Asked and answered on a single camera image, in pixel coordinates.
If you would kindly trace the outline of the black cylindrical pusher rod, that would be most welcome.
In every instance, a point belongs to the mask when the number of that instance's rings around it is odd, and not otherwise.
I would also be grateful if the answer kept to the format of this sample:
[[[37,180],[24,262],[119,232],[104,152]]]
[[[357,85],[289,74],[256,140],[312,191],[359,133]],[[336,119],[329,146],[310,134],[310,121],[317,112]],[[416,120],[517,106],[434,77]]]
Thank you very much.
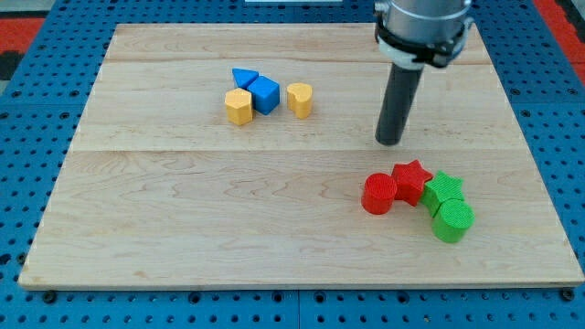
[[[421,75],[422,69],[391,66],[375,133],[379,143],[391,146],[400,142]]]

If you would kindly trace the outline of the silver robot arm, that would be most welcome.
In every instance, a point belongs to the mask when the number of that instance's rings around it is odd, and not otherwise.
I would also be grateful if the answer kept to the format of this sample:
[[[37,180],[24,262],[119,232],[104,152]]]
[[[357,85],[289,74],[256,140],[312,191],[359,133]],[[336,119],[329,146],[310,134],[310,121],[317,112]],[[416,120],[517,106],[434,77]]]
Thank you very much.
[[[425,67],[444,69],[463,51],[473,18],[471,0],[378,0],[375,38],[391,61],[377,142],[400,142]]]

